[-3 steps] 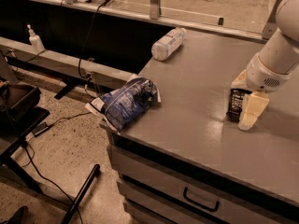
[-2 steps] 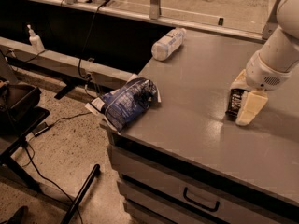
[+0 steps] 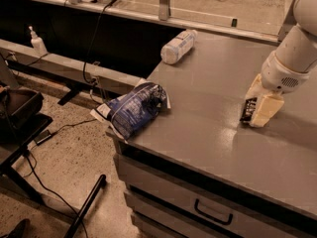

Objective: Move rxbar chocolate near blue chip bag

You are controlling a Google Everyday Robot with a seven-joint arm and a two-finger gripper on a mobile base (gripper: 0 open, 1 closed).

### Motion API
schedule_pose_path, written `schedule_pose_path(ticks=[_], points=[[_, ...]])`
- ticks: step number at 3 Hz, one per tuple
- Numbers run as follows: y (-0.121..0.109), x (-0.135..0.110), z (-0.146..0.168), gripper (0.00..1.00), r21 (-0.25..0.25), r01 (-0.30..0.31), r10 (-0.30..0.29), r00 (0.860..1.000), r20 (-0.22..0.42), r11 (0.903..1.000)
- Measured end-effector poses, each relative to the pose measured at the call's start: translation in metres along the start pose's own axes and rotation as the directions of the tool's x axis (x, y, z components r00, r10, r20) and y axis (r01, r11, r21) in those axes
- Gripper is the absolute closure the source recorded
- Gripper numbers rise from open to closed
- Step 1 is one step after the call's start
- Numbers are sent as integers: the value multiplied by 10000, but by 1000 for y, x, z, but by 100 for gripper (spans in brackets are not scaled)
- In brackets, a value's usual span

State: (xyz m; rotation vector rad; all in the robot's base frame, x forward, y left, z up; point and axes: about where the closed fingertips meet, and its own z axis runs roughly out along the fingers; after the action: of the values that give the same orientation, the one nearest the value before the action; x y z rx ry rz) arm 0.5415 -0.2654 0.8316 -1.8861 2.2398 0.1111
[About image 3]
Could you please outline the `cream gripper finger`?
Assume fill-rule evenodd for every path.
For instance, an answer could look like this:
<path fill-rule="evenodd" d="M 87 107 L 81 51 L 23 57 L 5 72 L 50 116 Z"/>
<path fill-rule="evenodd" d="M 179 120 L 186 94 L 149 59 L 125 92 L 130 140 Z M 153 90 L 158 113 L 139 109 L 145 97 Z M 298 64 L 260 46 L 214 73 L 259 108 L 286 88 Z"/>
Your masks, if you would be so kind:
<path fill-rule="evenodd" d="M 249 125 L 263 127 L 283 106 L 284 99 L 280 92 L 265 90 L 258 97 L 256 110 Z"/>
<path fill-rule="evenodd" d="M 245 99 L 254 99 L 254 98 L 258 98 L 261 94 L 264 93 L 264 88 L 262 85 L 262 76 L 260 74 L 258 74 L 254 81 L 252 82 L 249 90 L 247 91 L 246 95 L 245 95 Z"/>

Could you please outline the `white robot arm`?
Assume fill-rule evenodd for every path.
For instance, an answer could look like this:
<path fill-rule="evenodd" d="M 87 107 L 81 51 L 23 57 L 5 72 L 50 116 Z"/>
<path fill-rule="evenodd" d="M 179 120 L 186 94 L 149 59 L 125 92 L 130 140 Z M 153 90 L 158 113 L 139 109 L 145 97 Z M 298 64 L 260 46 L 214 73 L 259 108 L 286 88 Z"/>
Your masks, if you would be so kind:
<path fill-rule="evenodd" d="M 264 61 L 245 95 L 241 122 L 263 127 L 283 106 L 283 95 L 309 79 L 317 63 L 317 0 L 295 0 L 293 26 Z"/>

